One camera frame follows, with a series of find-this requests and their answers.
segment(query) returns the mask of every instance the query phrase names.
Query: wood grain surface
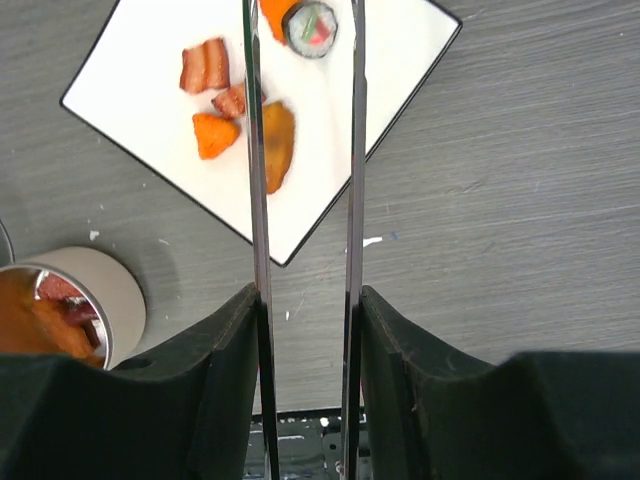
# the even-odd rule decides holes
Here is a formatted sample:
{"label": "wood grain surface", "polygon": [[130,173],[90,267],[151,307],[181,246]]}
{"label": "wood grain surface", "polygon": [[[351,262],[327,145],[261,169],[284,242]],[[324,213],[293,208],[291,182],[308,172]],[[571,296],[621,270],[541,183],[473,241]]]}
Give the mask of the wood grain surface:
{"label": "wood grain surface", "polygon": [[[19,258],[82,244],[123,261],[148,299],[142,351],[217,309],[253,260],[58,106],[111,6],[0,0],[0,217]],[[640,348],[640,3],[445,6],[462,33],[367,165],[366,236],[383,241],[366,282],[492,362]],[[273,268],[281,410],[339,404],[346,205]]]}

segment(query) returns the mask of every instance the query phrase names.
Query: cup rim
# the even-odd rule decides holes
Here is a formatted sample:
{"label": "cup rim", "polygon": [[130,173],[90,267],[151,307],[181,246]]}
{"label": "cup rim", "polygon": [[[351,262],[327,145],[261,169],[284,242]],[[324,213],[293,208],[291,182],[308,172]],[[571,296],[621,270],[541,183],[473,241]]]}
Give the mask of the cup rim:
{"label": "cup rim", "polygon": [[13,251],[13,244],[11,243],[11,237],[9,237],[9,232],[7,231],[7,227],[4,226],[2,220],[0,220],[0,248],[7,249],[7,253],[9,254],[9,263],[6,265],[0,264],[0,268],[13,264],[15,262],[15,252]]}
{"label": "cup rim", "polygon": [[78,289],[80,293],[85,297],[85,299],[89,302],[89,304],[93,307],[93,310],[98,315],[98,320],[102,323],[104,327],[104,331],[106,333],[107,342],[105,345],[105,356],[104,356],[104,364],[102,365],[103,370],[107,370],[109,363],[111,362],[111,357],[113,356],[113,331],[111,329],[111,324],[109,323],[108,317],[102,305],[98,302],[96,297],[91,293],[91,291],[85,287],[80,281],[76,280],[72,275],[60,270],[59,268],[52,267],[46,265],[44,263],[38,262],[19,262],[19,263],[10,263],[9,265],[0,266],[0,274],[3,272],[7,272],[9,270],[16,270],[19,268],[31,269],[31,270],[40,270],[47,271],[53,273],[54,275],[62,278],[64,281],[70,283],[73,287]]}

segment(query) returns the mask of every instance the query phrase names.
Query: white tray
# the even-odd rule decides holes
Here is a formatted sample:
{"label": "white tray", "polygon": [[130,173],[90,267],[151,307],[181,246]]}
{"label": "white tray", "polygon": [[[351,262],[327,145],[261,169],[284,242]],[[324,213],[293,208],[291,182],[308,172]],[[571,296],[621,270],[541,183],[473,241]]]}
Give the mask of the white tray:
{"label": "white tray", "polygon": [[[272,259],[288,263],[350,176],[354,24],[350,0],[327,0],[339,28],[331,52],[307,60],[259,23],[267,103],[294,112],[291,168],[268,197]],[[367,150],[370,155],[426,80],[462,24],[425,0],[367,0]],[[120,0],[61,104],[251,240],[247,139],[198,157],[191,116],[213,111],[207,91],[178,87],[181,52],[222,36],[231,83],[244,78],[239,0]],[[244,120],[240,122],[244,132]]]}

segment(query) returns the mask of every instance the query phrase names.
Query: metallic chopstick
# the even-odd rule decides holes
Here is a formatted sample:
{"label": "metallic chopstick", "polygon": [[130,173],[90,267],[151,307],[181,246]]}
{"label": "metallic chopstick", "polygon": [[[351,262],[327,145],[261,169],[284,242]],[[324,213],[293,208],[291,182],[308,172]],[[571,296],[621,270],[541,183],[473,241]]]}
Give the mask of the metallic chopstick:
{"label": "metallic chopstick", "polygon": [[253,260],[255,282],[258,289],[258,364],[260,367],[262,432],[265,449],[264,478],[265,480],[279,480],[278,419],[272,329],[273,309],[271,305],[271,272],[269,270],[269,224],[264,163],[257,1],[242,0],[242,15],[244,56],[247,70],[245,89],[247,98]]}
{"label": "metallic chopstick", "polygon": [[347,231],[347,288],[342,377],[342,461],[340,478],[358,478],[360,437],[360,353],[362,341],[362,263],[364,240],[364,165],[366,160],[367,79],[365,76],[364,0],[353,0],[356,37],[351,112],[351,188]]}

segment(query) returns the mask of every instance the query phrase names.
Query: sushi roll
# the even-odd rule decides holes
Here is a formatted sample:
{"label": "sushi roll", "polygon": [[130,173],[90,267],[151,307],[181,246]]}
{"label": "sushi roll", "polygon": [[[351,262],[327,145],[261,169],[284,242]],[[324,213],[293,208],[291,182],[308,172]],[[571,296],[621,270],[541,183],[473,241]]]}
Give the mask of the sushi roll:
{"label": "sushi roll", "polygon": [[305,58],[322,58],[336,39],[338,21],[327,4],[303,0],[291,7],[282,19],[287,45]]}

